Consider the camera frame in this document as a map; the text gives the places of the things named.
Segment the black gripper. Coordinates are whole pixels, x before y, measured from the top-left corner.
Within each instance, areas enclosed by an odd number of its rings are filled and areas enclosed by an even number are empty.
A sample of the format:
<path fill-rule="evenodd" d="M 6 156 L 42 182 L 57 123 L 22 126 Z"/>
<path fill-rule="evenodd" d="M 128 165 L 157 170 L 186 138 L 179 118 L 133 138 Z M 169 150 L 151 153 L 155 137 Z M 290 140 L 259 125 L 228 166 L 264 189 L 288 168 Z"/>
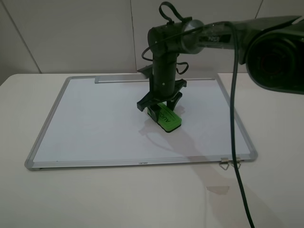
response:
<path fill-rule="evenodd" d="M 152 64 L 138 70 L 149 79 L 149 92 L 137 102 L 137 108 L 143 111 L 148 108 L 149 116 L 158 121 L 161 107 L 159 103 L 174 111 L 182 98 L 180 90 L 187 86 L 184 79 L 176 80 L 178 54 L 153 55 Z"/>

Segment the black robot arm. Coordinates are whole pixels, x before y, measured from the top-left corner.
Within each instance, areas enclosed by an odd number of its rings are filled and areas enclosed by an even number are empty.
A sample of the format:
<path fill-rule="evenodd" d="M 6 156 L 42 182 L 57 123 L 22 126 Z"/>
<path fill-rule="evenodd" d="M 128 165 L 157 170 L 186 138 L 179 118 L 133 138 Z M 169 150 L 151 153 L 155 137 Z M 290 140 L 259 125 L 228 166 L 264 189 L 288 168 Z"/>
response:
<path fill-rule="evenodd" d="M 177 80 L 180 54 L 198 54 L 204 48 L 232 49 L 234 66 L 245 65 L 260 87 L 276 92 L 304 92 L 304 20 L 280 16 L 237 22 L 203 24 L 192 18 L 153 27 L 148 32 L 152 64 L 140 70 L 149 80 L 149 92 L 137 103 L 157 121 L 157 104 L 174 109 L 186 86 Z"/>

